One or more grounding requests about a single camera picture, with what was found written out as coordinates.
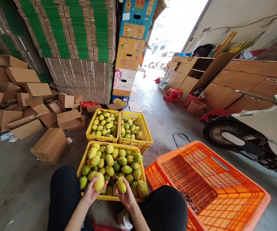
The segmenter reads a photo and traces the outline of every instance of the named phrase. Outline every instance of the white car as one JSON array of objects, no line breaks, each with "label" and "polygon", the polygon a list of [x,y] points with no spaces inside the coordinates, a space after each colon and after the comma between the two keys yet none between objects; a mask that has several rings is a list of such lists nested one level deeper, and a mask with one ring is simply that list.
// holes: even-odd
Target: white car
[{"label": "white car", "polygon": [[161,68],[164,65],[172,60],[173,55],[175,52],[170,51],[158,51],[152,54],[149,58],[147,58],[144,62],[144,66],[148,66],[150,68],[156,69]]}]

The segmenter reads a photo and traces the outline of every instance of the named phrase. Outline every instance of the white scooter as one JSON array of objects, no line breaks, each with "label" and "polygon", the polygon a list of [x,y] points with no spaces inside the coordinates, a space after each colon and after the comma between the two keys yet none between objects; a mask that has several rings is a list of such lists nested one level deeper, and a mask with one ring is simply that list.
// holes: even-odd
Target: white scooter
[{"label": "white scooter", "polygon": [[277,172],[277,95],[273,99],[237,90],[245,95],[267,100],[275,106],[222,116],[204,127],[211,144],[237,152]]}]

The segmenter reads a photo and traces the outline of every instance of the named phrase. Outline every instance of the hand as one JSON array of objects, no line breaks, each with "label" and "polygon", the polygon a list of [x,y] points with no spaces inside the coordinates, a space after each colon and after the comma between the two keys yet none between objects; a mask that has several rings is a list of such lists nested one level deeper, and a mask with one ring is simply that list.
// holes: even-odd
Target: hand
[{"label": "hand", "polygon": [[89,183],[87,190],[84,193],[84,200],[86,200],[87,205],[90,207],[91,204],[97,199],[97,196],[99,196],[100,193],[102,193],[106,189],[106,185],[108,184],[108,181],[104,183],[104,187],[100,192],[97,192],[94,188],[93,185],[98,179],[98,176],[94,177],[92,181]]},{"label": "hand", "polygon": [[135,198],[133,196],[132,190],[130,188],[129,182],[126,180],[126,178],[123,179],[124,183],[126,184],[126,192],[122,194],[118,187],[115,189],[115,194],[118,196],[118,198],[121,200],[122,204],[125,206],[125,208],[129,211],[130,208],[133,206],[133,204],[136,203]]}]

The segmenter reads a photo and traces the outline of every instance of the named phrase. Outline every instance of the water bottle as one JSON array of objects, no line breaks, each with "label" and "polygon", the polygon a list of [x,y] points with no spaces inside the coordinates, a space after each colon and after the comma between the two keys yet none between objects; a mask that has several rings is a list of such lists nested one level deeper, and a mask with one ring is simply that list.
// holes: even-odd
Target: water bottle
[{"label": "water bottle", "polygon": [[167,74],[162,78],[161,82],[159,83],[158,87],[161,89],[164,89],[168,83],[168,81],[170,80],[170,73],[171,73],[171,69],[168,70]]}]

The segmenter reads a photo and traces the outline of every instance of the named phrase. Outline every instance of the person's right hand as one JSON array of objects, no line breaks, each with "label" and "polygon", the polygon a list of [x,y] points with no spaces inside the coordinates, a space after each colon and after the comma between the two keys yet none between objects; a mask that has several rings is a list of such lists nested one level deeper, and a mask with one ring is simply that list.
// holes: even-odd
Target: person's right hand
[{"label": "person's right hand", "polygon": [[118,196],[118,198],[121,200],[122,204],[125,206],[125,208],[129,211],[133,204],[136,203],[135,198],[133,196],[132,190],[130,188],[129,182],[126,180],[126,178],[123,179],[124,183],[126,184],[126,192],[122,194],[118,187],[115,189],[115,194]]}]

